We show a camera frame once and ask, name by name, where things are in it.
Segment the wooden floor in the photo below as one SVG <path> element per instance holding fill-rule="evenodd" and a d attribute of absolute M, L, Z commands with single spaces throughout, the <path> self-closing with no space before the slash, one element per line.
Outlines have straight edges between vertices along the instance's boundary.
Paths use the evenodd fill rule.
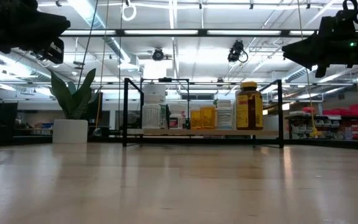
<path fill-rule="evenodd" d="M 358 151 L 1 147 L 0 223 L 358 223 Z"/>

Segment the potted plant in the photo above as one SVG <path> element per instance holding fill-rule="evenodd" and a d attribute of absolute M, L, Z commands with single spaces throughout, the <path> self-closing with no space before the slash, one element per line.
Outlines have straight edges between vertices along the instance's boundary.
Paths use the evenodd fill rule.
<path fill-rule="evenodd" d="M 56 119 L 53 124 L 53 143 L 86 143 L 88 141 L 88 121 L 81 119 L 88 110 L 88 103 L 93 102 L 97 93 L 91 92 L 96 69 L 85 77 L 82 86 L 76 89 L 73 82 L 68 85 L 51 72 L 52 87 L 50 92 L 57 99 L 66 119 Z"/>

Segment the cable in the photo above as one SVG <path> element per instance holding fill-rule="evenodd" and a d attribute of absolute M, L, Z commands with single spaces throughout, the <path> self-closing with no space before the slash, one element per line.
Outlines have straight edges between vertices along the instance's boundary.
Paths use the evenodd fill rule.
<path fill-rule="evenodd" d="M 122 15 L 124 13 L 124 8 L 122 7 L 121 8 L 121 24 L 120 24 L 120 29 L 122 29 Z M 118 54 L 118 65 L 120 64 L 121 62 L 121 41 L 122 40 L 122 37 L 119 38 L 119 54 Z M 119 67 L 119 70 L 118 70 L 118 129 L 119 127 L 121 126 L 121 123 L 120 123 L 120 102 L 121 102 L 121 66 Z"/>
<path fill-rule="evenodd" d="M 301 30 L 301 39 L 303 40 L 303 28 L 302 28 L 302 16 L 301 16 L 301 7 L 299 0 L 298 1 L 298 15 L 299 15 L 299 25 Z M 313 102 L 311 100 L 311 87 L 310 87 L 310 79 L 309 79 L 309 71 L 306 69 L 306 76 L 308 77 L 308 89 L 309 89 L 309 100 L 310 100 L 310 113 L 311 113 L 311 122 L 313 125 L 313 132 L 311 133 L 311 136 L 319 136 L 321 133 L 317 131 L 316 125 L 314 123 L 314 113 L 313 113 Z"/>
<path fill-rule="evenodd" d="M 106 39 L 107 36 L 107 27 L 109 22 L 109 6 L 107 7 L 107 13 L 106 13 L 106 28 L 104 30 L 104 39 Z M 103 80 L 103 70 L 104 70 L 104 56 L 106 55 L 106 44 L 103 44 L 103 56 L 102 56 L 102 71 L 100 76 L 100 90 L 99 90 L 99 100 L 98 100 L 98 112 L 96 114 L 96 126 L 95 130 L 98 128 L 99 124 L 99 111 L 100 111 L 100 104 L 101 104 L 101 89 L 102 89 L 102 80 Z"/>
<path fill-rule="evenodd" d="M 94 6 L 94 13 L 93 13 L 93 19 L 92 19 L 92 24 L 91 24 L 91 30 L 89 31 L 88 42 L 86 43 L 86 47 L 85 47 L 84 59 L 83 59 L 83 61 L 82 61 L 82 69 L 81 69 L 81 73 L 80 73 L 80 78 L 78 79 L 77 89 L 80 88 L 82 72 L 84 71 L 84 66 L 85 66 L 86 53 L 88 52 L 88 47 L 90 46 L 91 35 L 92 35 L 93 24 L 94 24 L 94 18 L 96 17 L 96 12 L 97 12 L 97 9 L 98 9 L 98 4 L 99 4 L 99 0 L 96 0 L 96 4 L 95 4 L 95 6 Z"/>

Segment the white planter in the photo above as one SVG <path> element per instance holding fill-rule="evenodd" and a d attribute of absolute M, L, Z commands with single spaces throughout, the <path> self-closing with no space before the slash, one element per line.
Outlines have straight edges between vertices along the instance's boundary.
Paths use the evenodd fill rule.
<path fill-rule="evenodd" d="M 56 119 L 53 124 L 54 144 L 88 142 L 88 122 L 85 120 Z"/>

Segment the snake plant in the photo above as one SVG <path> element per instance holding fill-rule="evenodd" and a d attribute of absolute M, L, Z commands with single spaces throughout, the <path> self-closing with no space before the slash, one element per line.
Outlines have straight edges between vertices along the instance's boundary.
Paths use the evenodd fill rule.
<path fill-rule="evenodd" d="M 88 104 L 97 99 L 100 89 L 92 93 L 91 84 L 94 80 L 96 69 L 92 69 L 86 75 L 82 86 L 76 88 L 73 82 L 68 85 L 51 72 L 52 87 L 50 92 L 62 108 L 66 119 L 81 119 L 88 110 Z"/>

